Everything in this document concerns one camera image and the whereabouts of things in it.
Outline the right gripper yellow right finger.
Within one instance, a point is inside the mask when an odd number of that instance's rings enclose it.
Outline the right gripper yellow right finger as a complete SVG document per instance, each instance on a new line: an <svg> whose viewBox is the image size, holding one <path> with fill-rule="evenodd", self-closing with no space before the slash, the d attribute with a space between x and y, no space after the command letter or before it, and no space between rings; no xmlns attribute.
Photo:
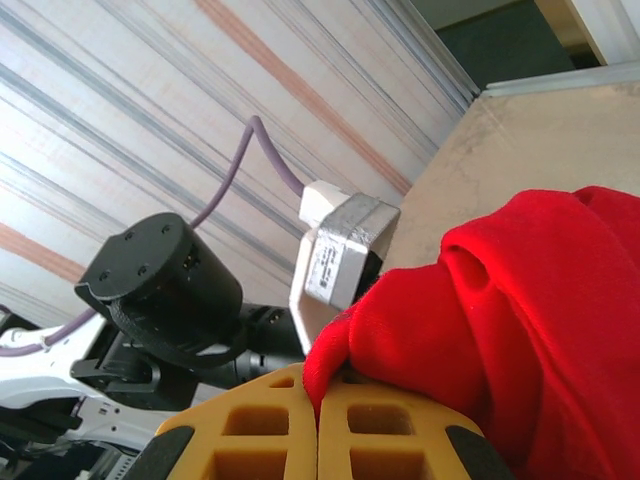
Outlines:
<svg viewBox="0 0 640 480"><path fill-rule="evenodd" d="M319 479L513 479L466 416L345 370L322 401Z"/></svg>

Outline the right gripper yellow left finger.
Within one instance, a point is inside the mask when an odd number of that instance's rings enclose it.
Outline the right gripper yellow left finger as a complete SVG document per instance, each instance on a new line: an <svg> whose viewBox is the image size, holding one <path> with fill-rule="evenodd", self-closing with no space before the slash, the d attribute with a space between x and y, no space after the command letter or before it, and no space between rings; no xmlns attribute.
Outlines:
<svg viewBox="0 0 640 480"><path fill-rule="evenodd" d="M166 420L134 462L136 479L315 479L313 408L294 364Z"/></svg>

